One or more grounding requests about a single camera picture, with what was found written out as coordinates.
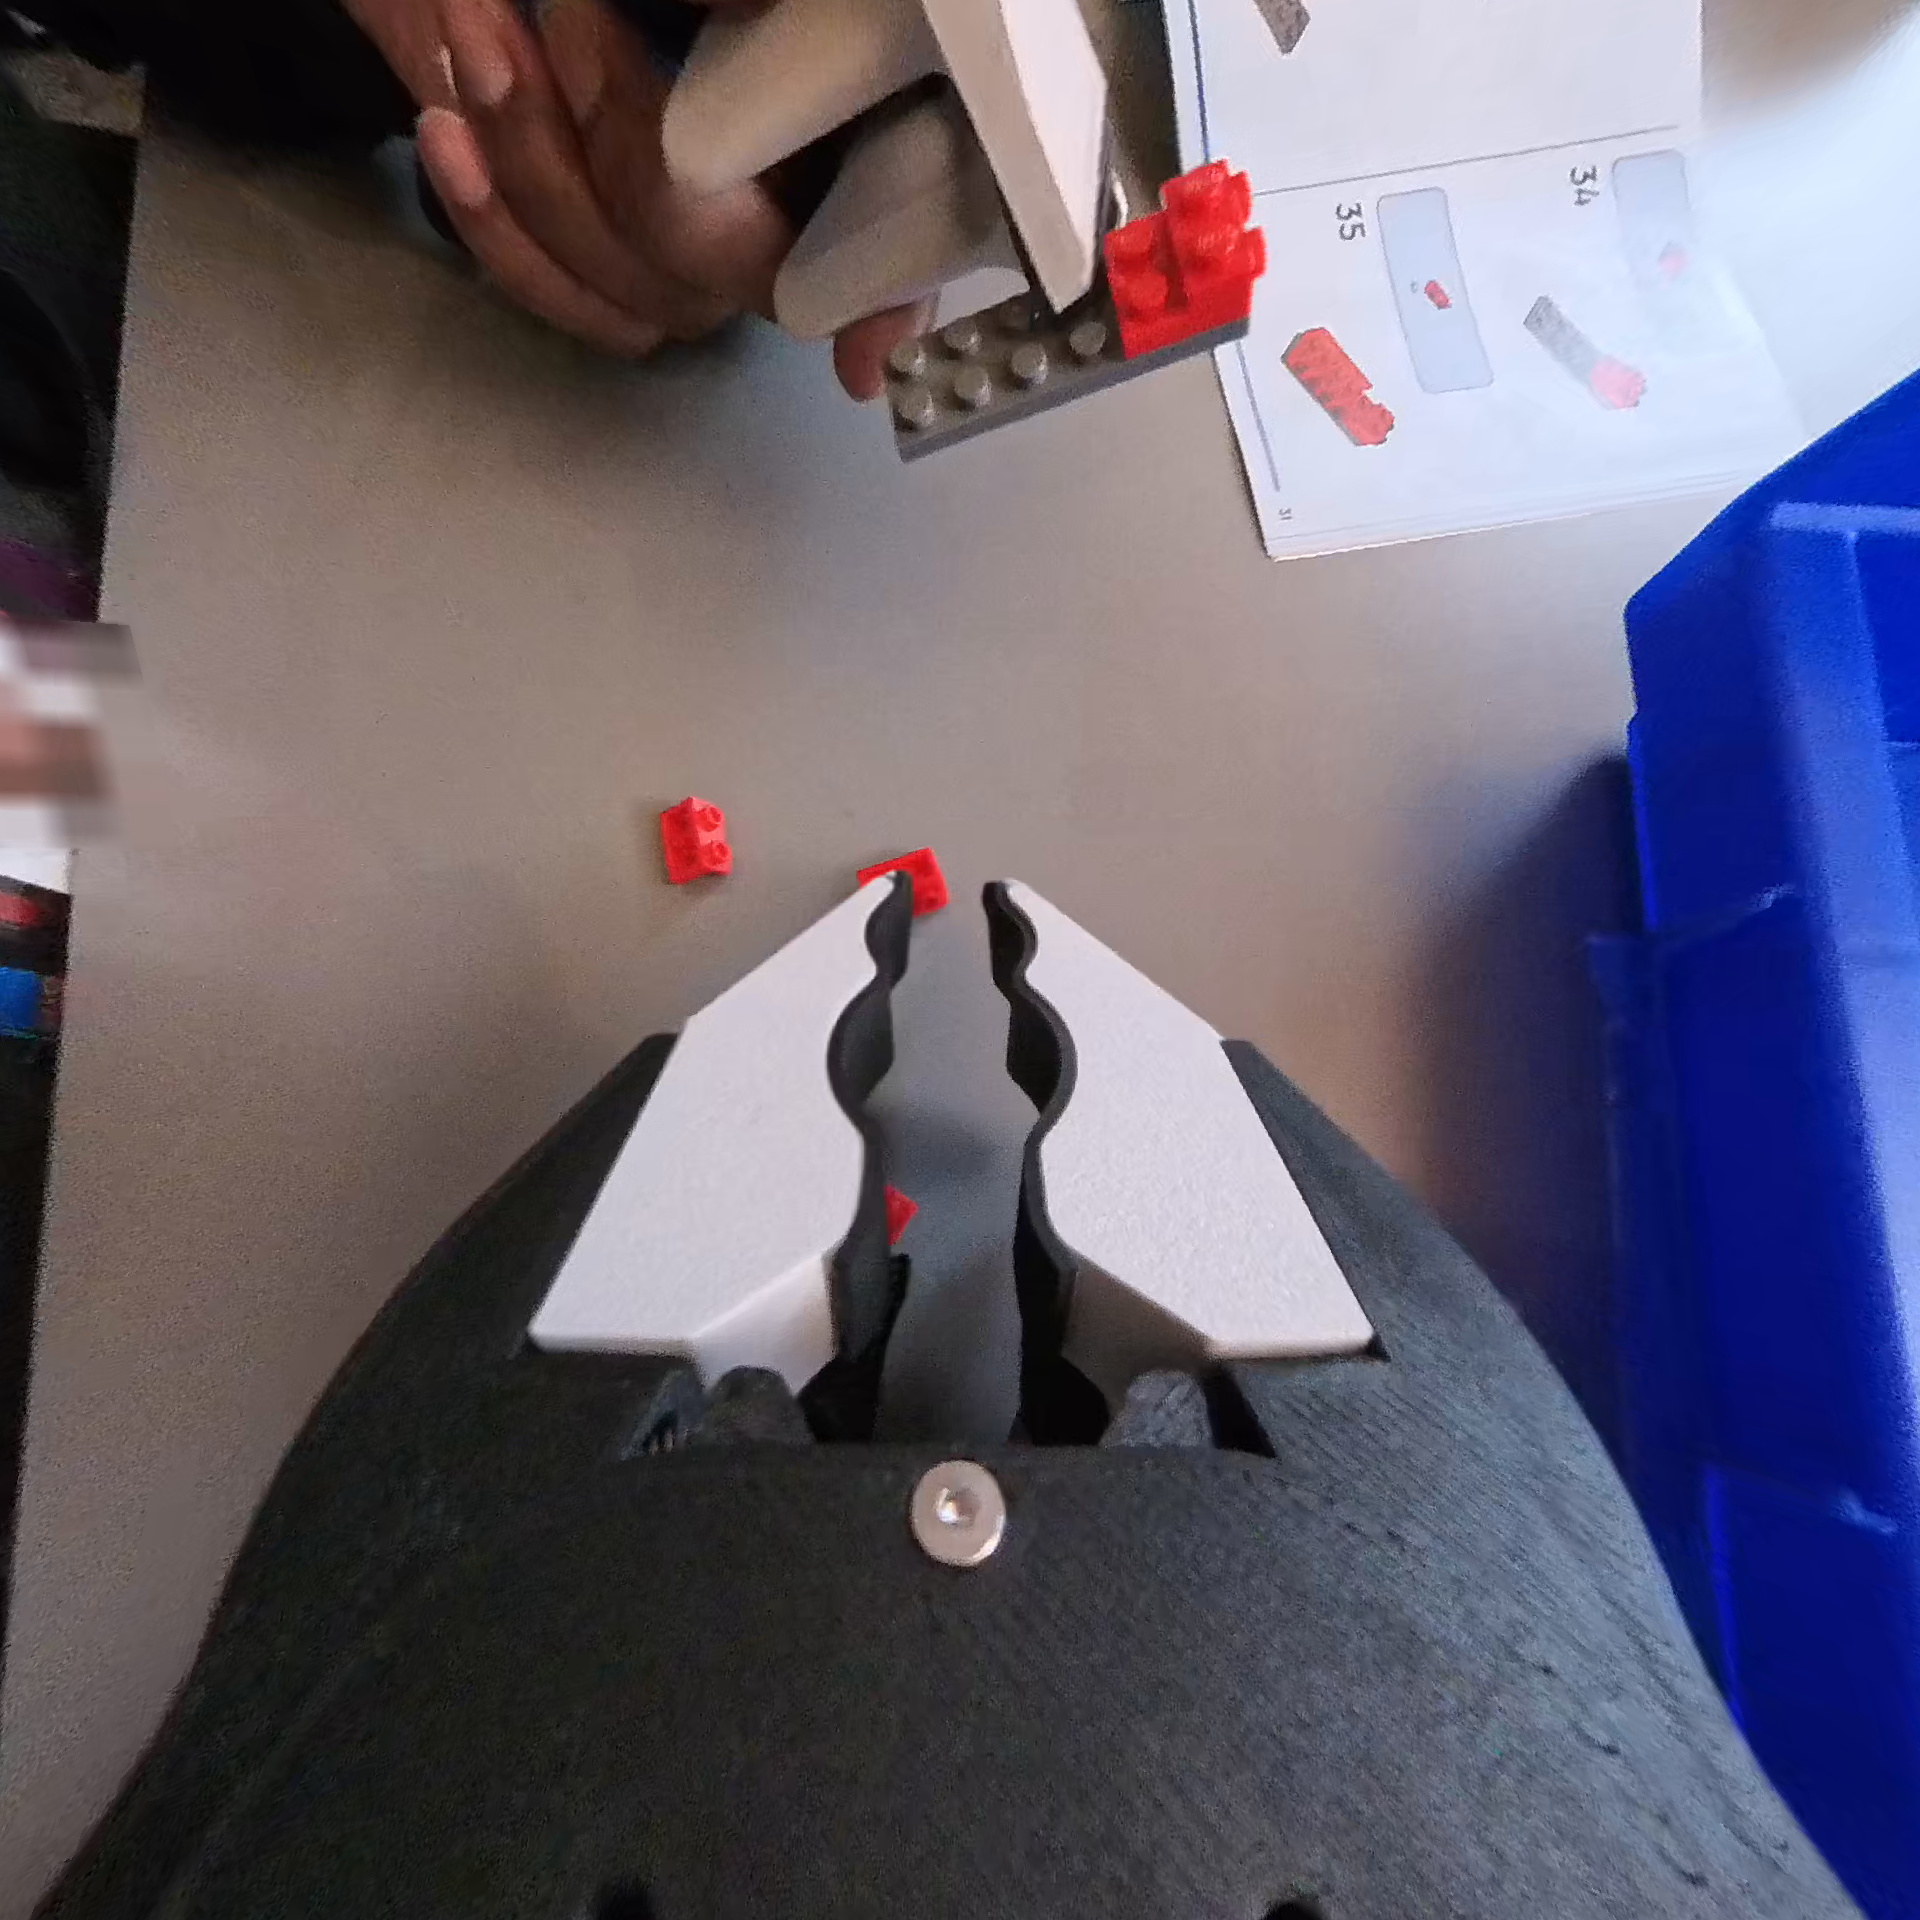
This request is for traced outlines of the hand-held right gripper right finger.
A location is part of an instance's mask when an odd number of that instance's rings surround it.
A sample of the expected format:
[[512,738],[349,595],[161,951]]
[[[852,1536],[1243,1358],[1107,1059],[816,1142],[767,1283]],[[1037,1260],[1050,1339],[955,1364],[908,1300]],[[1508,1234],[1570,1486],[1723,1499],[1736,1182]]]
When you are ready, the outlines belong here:
[[1138,1382],[1352,1361],[1377,1329],[1224,1036],[1020,881],[984,889],[1020,1161],[1017,1422],[1092,1446]]

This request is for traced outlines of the blue plastic bin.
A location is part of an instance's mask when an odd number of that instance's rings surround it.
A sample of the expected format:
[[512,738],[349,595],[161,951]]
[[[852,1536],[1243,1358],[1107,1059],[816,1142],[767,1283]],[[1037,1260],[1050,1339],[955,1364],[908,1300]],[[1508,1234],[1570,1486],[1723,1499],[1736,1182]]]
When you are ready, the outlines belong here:
[[1917,376],[1626,606],[1592,945],[1624,1478],[1767,1777],[1917,1913]]

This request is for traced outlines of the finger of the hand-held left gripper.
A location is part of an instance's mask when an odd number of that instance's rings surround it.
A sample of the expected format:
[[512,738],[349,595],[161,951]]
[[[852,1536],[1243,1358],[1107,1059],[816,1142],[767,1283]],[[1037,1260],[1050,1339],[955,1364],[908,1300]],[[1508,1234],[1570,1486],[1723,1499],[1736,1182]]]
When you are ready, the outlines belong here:
[[1077,2],[925,2],[930,35],[1044,303],[1097,274],[1108,82]]

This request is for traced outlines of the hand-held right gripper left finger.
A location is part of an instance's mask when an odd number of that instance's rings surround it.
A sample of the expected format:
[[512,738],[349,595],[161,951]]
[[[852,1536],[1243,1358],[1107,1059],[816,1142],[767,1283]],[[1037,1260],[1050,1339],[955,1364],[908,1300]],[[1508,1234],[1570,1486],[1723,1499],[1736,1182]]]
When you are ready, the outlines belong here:
[[545,1353],[776,1376],[831,1443],[873,1439],[905,1300],[869,1106],[895,1063],[915,898],[858,886],[685,1019],[529,1338]]

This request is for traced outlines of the person's left forearm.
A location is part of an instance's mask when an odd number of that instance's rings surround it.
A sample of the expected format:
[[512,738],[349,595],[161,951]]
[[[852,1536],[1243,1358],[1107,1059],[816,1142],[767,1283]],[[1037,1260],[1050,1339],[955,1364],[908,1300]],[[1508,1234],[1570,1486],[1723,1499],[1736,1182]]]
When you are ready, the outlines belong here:
[[162,112],[260,151],[371,150],[417,102],[335,2],[5,2],[9,51],[141,70]]

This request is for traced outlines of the dark grey toy plate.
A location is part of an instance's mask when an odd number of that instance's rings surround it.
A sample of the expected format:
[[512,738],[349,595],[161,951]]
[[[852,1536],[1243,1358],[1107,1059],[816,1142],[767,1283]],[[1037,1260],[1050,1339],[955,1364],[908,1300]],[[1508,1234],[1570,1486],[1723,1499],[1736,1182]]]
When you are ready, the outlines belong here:
[[1129,355],[1107,286],[1066,312],[1017,296],[899,340],[882,364],[882,402],[903,464],[1020,426],[1068,402],[1235,346],[1245,316]]

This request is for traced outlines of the white instruction booklet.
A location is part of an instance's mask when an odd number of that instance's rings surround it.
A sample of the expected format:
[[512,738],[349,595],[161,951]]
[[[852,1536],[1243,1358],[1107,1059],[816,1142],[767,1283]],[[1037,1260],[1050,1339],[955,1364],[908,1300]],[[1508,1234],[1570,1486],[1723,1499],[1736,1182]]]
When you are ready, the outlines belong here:
[[1701,6],[1164,7],[1180,156],[1252,187],[1216,353],[1271,561],[1741,486],[1799,419],[1701,131]]

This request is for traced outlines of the person's left hand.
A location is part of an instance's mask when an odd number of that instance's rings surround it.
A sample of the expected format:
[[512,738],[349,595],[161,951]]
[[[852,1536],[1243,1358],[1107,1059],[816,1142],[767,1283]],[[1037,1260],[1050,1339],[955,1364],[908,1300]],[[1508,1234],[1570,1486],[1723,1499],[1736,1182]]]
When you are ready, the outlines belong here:
[[668,78],[611,6],[348,2],[404,88],[417,156],[475,270],[625,360],[776,318],[793,226],[767,184],[666,172]]

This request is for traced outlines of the person's printed black shirt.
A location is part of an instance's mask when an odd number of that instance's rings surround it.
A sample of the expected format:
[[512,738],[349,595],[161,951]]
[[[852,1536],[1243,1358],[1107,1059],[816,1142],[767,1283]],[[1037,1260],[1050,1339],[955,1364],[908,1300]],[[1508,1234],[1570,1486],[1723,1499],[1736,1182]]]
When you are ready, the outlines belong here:
[[2,879],[2,1042],[8,1065],[55,1075],[64,1026],[72,898]]

